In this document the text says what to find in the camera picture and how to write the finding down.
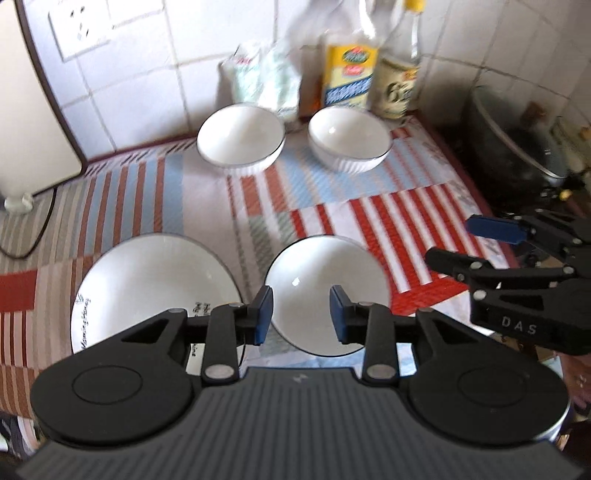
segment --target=electrical outlet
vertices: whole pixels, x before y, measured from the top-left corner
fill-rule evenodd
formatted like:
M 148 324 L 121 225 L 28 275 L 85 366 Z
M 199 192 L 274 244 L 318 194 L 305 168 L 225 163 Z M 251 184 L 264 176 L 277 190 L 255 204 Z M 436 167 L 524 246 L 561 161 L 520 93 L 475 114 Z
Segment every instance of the electrical outlet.
M 64 61 L 111 39 L 106 0 L 64 0 L 50 10 L 49 19 Z

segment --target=white ceramic bowl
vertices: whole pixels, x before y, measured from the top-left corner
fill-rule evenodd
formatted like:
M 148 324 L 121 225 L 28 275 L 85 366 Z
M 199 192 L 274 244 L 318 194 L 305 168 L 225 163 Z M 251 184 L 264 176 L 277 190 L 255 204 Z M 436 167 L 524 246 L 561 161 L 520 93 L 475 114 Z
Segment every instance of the white ceramic bowl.
M 388 127 L 369 112 L 330 106 L 308 125 L 310 148 L 331 170 L 361 173 L 377 167 L 392 147 Z
M 82 281 L 72 308 L 72 350 L 80 352 L 170 308 L 204 315 L 239 301 L 232 276 L 203 245 L 177 235 L 142 235 L 107 252 Z M 203 345 L 193 345 L 188 373 L 200 373 L 202 357 Z
M 262 172 L 279 157 L 285 126 L 274 113 L 249 103 L 222 108 L 209 117 L 197 136 L 203 159 L 228 175 Z
M 352 301 L 388 305 L 386 274 L 353 241 L 338 236 L 300 240 L 274 260 L 266 285 L 273 289 L 272 322 L 280 335 L 312 355 L 341 356 L 362 348 L 339 342 L 330 318 L 329 291 L 341 285 Z

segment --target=white plastic bag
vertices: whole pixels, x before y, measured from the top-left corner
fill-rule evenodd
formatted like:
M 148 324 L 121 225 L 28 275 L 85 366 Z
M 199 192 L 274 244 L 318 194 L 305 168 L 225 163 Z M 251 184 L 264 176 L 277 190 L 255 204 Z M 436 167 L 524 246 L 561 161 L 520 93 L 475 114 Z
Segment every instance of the white plastic bag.
M 294 129 L 298 125 L 301 74 L 289 59 L 286 43 L 273 46 L 250 41 L 222 63 L 232 85 L 234 103 L 254 103 L 276 113 Z

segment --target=cooking pot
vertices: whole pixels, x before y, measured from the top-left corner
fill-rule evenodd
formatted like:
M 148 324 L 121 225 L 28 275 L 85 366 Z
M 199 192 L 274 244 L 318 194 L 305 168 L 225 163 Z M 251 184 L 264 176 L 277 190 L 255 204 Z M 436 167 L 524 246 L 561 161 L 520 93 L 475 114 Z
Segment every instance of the cooking pot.
M 558 196 L 569 176 L 560 147 L 539 125 L 525 127 L 494 90 L 473 90 L 463 115 L 467 165 L 483 195 L 497 209 L 522 212 Z

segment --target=power cord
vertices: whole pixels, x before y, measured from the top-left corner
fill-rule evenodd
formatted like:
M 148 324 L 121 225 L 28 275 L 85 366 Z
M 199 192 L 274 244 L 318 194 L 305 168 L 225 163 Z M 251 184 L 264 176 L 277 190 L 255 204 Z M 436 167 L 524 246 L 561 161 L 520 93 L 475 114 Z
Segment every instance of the power cord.
M 2 248 L 2 246 L 0 245 L 0 253 L 2 255 L 10 258 L 11 260 L 26 260 L 27 258 L 29 258 L 33 254 L 33 252 L 37 249 L 37 247 L 41 243 L 41 239 L 43 238 L 45 230 L 47 230 L 47 225 L 49 225 L 49 220 L 51 219 L 51 214 L 53 213 L 53 209 L 56 205 L 56 198 L 57 198 L 57 187 L 55 187 L 53 189 L 53 195 L 51 197 L 51 205 L 49 206 L 49 211 L 47 212 L 47 217 L 45 219 L 45 222 L 43 223 L 43 226 L 41 227 L 41 230 L 39 231 L 39 235 L 37 236 L 37 239 L 33 243 L 33 246 L 30 248 L 30 250 L 24 255 L 13 255 L 13 254 L 7 252 L 6 250 L 4 250 Z
M 238 363 L 238 368 L 242 366 L 242 362 L 244 361 L 244 354 L 246 353 L 246 333 L 242 334 L 242 355 L 240 356 L 240 362 Z

